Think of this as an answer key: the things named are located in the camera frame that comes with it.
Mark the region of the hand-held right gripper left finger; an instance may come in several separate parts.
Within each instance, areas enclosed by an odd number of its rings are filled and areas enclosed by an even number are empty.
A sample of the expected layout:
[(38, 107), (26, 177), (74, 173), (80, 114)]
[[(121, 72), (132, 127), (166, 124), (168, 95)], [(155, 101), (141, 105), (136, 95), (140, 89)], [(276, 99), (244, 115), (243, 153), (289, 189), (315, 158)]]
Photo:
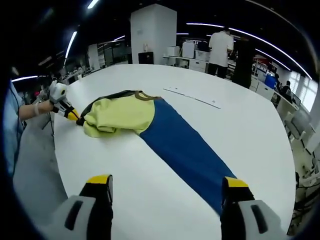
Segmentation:
[(110, 240), (113, 216), (113, 176), (93, 176), (52, 214), (48, 238)]

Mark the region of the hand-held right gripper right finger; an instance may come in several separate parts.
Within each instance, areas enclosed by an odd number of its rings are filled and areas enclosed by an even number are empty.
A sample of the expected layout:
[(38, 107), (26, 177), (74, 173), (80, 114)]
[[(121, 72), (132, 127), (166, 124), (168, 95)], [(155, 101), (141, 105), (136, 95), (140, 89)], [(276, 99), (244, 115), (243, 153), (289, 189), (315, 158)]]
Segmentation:
[(280, 217), (262, 200), (254, 198), (242, 180), (224, 177), (222, 180), (223, 240), (286, 240)]

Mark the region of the person's left hand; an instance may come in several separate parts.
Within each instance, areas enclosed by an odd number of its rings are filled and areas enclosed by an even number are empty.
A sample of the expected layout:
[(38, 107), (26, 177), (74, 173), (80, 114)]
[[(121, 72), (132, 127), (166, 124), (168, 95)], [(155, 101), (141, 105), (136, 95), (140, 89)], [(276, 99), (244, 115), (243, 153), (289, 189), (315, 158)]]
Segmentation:
[(51, 112), (53, 108), (54, 108), (54, 105), (51, 103), (50, 100), (46, 100), (38, 104), (38, 112), (40, 114), (47, 114)]

